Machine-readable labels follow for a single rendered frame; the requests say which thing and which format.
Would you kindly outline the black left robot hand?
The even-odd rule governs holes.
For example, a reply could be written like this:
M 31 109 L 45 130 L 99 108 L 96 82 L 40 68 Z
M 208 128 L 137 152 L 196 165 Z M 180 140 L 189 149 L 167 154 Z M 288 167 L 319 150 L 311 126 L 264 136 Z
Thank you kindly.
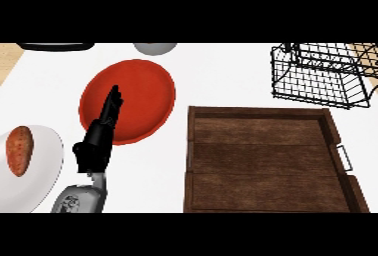
M 106 170 L 121 105 L 121 92 L 118 86 L 113 85 L 106 96 L 100 116 L 91 121 L 84 140 L 72 146 L 79 173 L 103 173 Z

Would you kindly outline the brown wooden tray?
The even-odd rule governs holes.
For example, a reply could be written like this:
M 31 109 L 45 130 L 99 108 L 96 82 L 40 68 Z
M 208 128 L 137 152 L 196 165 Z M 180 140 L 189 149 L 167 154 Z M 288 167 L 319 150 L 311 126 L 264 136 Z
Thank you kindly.
M 366 213 L 326 108 L 195 107 L 186 213 Z

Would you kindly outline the red oval plate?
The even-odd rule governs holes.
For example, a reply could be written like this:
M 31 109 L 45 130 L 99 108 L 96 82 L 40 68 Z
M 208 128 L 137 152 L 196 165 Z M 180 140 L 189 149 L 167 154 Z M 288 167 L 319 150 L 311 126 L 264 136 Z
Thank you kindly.
M 139 142 L 165 123 L 174 107 L 174 81 L 165 69 L 147 60 L 124 60 L 105 68 L 87 84 L 79 99 L 79 121 L 88 129 L 100 116 L 112 86 L 122 105 L 113 131 L 113 145 Z

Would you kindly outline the brown sweet potato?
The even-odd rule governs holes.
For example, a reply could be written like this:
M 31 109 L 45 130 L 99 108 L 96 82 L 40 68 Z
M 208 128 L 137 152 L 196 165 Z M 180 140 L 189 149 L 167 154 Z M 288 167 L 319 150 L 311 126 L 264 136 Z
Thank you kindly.
M 7 165 L 16 177 L 20 177 L 28 169 L 34 149 L 32 133 L 26 126 L 16 127 L 6 140 Z

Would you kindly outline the white round plate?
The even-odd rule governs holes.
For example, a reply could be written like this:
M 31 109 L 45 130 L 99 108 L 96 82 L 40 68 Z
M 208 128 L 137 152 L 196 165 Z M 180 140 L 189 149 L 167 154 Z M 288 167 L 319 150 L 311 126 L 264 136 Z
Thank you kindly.
M 29 213 L 43 202 L 56 183 L 63 163 L 63 144 L 54 130 L 29 125 L 34 149 L 25 174 L 17 177 L 6 157 L 6 132 L 0 136 L 0 213 Z

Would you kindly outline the grey round bowl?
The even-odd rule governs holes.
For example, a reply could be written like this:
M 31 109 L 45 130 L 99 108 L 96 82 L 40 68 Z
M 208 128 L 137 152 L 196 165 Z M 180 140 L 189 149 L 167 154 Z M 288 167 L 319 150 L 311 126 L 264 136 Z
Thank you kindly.
M 174 47 L 175 43 L 136 43 L 134 48 L 140 53 L 149 56 L 158 56 L 168 53 Z

